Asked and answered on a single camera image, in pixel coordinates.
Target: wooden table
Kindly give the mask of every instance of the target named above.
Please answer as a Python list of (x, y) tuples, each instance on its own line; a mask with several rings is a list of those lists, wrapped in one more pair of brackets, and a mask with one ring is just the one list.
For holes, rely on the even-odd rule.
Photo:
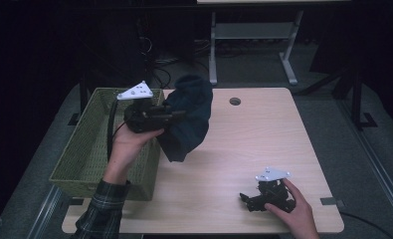
[[(230, 98), (241, 104), (232, 106)], [(208, 134), (184, 162), (161, 153), (153, 200), (126, 201), (121, 233), (284, 233), (270, 212), (249, 212), (239, 193), (259, 195), (255, 176), (266, 166), (289, 171), (313, 208), (319, 232), (340, 232), (343, 222), (287, 89), (215, 89)], [(70, 206), (63, 230), (73, 233), (86, 211)]]

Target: gray floor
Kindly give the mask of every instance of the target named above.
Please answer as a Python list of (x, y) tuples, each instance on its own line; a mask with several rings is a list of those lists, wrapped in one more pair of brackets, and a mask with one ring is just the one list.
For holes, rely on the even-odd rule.
[[(243, 55), (218, 58), (217, 88), (283, 87), (296, 92), (325, 77), (308, 71), (316, 49), (315, 44), (296, 45), (292, 52), (291, 62), (299, 80), (294, 87), (287, 82), (279, 61), (278, 52), (284, 48), (284, 43), (246, 45)], [(198, 60), (207, 66), (207, 57)], [(189, 73), (208, 76), (206, 69), (199, 64), (188, 66), (178, 63), (163, 69), (171, 74), (173, 80)], [(308, 96), (294, 97), (295, 104), (340, 210), (371, 221), (393, 235), (393, 205), (371, 166), (368, 157), (370, 153), (363, 149), (358, 139), (359, 132), (352, 129), (352, 123), (345, 116), (344, 109), (350, 99), (343, 102), (334, 100), (330, 95), (333, 86), (334, 83)], [(370, 143), (393, 181), (393, 121), (383, 110), (377, 96), (367, 87), (363, 87), (363, 90), (362, 110), (372, 114), (378, 127), (366, 128), (361, 136)], [(43, 210), (52, 212), (51, 219), (43, 223), (38, 221), (39, 224), (36, 225), (34, 223), (36, 218), (44, 218), (40, 214), (41, 205), (52, 189), (48, 178), (74, 130), (73, 126), (68, 125), (69, 120), (79, 110), (78, 87), (75, 87), (60, 108), (1, 215), (0, 238), (69, 237), (61, 229), (70, 201), (63, 193), (59, 195), (54, 208)], [(364, 222), (347, 216), (342, 218), (345, 224), (343, 232), (323, 234), (321, 238), (388, 238)], [(139, 236), (122, 235), (121, 238)]]

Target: dark blue cloth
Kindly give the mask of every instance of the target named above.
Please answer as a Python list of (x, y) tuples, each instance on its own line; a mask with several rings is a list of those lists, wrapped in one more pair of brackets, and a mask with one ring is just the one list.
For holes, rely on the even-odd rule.
[(212, 85), (199, 76), (180, 78), (164, 103), (172, 112), (185, 111), (183, 121), (175, 123), (158, 137), (159, 144), (170, 161), (184, 161), (187, 153), (205, 139), (209, 129), (213, 100)]

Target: right hand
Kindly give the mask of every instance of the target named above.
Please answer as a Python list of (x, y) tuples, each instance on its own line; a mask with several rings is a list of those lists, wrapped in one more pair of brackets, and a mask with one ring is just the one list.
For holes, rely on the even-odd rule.
[(295, 209), (287, 213), (270, 203), (265, 204), (265, 208), (283, 220), (296, 239), (318, 239), (319, 235), (314, 224), (311, 206), (289, 180), (285, 178), (283, 182), (295, 200)]

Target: dark background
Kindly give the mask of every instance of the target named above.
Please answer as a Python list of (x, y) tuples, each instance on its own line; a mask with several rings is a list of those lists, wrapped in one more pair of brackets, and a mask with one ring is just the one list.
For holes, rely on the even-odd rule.
[[(156, 47), (187, 61), (193, 39), (209, 36), (206, 12), (148, 16), (136, 27), (138, 13), (77, 15), (63, 2), (0, 1), (0, 213), (80, 79), (90, 90), (134, 85), (141, 77), (150, 79), (156, 57), (141, 56), (139, 36), (150, 36)], [(320, 43), (313, 71), (332, 74), (359, 60), (363, 81), (393, 118), (393, 1), (306, 11), (297, 41), (312, 40)]]

